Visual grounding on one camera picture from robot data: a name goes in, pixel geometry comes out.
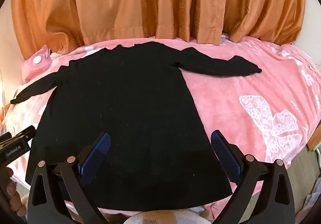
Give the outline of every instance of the pink blanket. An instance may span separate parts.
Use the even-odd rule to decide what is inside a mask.
[[[251,37],[245,37],[236,44],[223,35],[218,47],[196,44],[195,41],[187,43],[180,39],[111,40],[92,47],[80,47],[66,55],[53,53],[49,57],[52,61],[49,69],[21,86],[18,92],[39,78],[57,71],[61,65],[68,65],[70,60],[92,54],[99,48],[112,49],[118,44],[130,47],[151,40],[179,50],[195,47],[213,58],[230,59],[239,55],[262,69],[261,74],[231,78],[183,71],[209,137],[212,131],[219,129],[244,154],[252,154],[256,159],[266,162],[280,158],[286,166],[290,165],[291,160],[306,145],[321,118],[321,74],[315,72],[309,57],[294,46],[277,46]],[[17,134],[29,125],[37,127],[51,93],[52,90],[10,106],[5,120],[7,129]],[[84,100],[83,105],[90,105],[90,100]],[[26,187],[29,187],[24,181],[28,155],[25,154],[9,165],[14,170],[14,177]],[[200,192],[217,188],[219,189],[212,187],[210,183],[204,183],[204,190]],[[213,216],[217,216],[227,201],[228,198],[207,205],[207,208]]]

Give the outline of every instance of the metal pivot bolt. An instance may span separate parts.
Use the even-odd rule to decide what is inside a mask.
[[[46,164],[45,161],[40,161],[40,162],[38,163],[38,166],[39,166],[39,167],[44,167],[45,164]]]
[[[76,157],[75,157],[75,156],[70,156],[70,157],[68,157],[68,159],[67,159],[67,162],[68,162],[68,163],[73,163],[74,161],[76,161]]]
[[[254,161],[254,157],[253,157],[252,155],[250,155],[250,154],[248,154],[247,156],[245,156],[245,159],[246,159],[247,161]]]
[[[277,165],[279,165],[279,166],[282,166],[282,165],[284,164],[283,161],[280,160],[280,159],[277,159],[277,160],[276,160],[276,163],[277,163]]]

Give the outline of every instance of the pink pillow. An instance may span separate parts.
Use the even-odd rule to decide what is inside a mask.
[[[31,79],[48,70],[51,63],[50,49],[44,45],[38,52],[34,53],[32,57],[23,62],[21,68],[23,83],[28,83]]]

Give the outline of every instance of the bed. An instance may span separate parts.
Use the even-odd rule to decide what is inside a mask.
[[[228,83],[226,79],[223,82],[218,78],[183,71],[208,136],[214,129],[219,129],[227,140],[238,145],[244,154],[251,153],[258,160],[267,162],[281,158],[289,167],[292,159],[307,144],[321,119],[321,74],[320,66],[315,65],[321,61],[321,49],[315,47],[320,45],[316,35],[321,31],[320,24],[314,22],[316,16],[321,16],[321,7],[317,0],[306,0],[302,31],[293,45],[278,46],[247,36],[234,43],[226,34],[220,36],[219,46],[197,44],[195,40],[185,42],[181,39],[117,39],[88,44],[65,55],[50,54],[49,48],[43,47],[27,61],[24,61],[15,37],[11,0],[2,2],[0,16],[6,20],[0,30],[0,56],[4,57],[0,59],[5,90],[3,104],[9,103],[10,99],[35,80],[57,71],[59,66],[67,65],[72,59],[83,58],[103,47],[112,49],[117,44],[129,47],[155,40],[176,49],[195,47],[216,58],[227,59],[231,55],[241,55],[262,68],[261,75],[247,79],[230,78]],[[35,71],[34,60],[37,56],[42,57],[39,63],[41,66],[44,60],[47,63]],[[220,91],[227,86],[231,93],[228,98]],[[50,94],[51,91],[10,106],[5,116],[5,129],[17,134],[29,125],[37,127]],[[29,187],[24,180],[27,161],[28,154],[10,165],[14,169],[15,180],[25,187]],[[227,200],[228,198],[206,207],[212,216],[216,217]],[[120,213],[101,210],[106,213]],[[121,213],[132,215],[135,212]]]

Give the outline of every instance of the orange curtain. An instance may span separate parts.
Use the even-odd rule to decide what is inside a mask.
[[[219,44],[222,32],[284,44],[302,26],[305,0],[12,0],[24,58],[43,45],[68,53],[82,45],[123,39],[179,37]]]

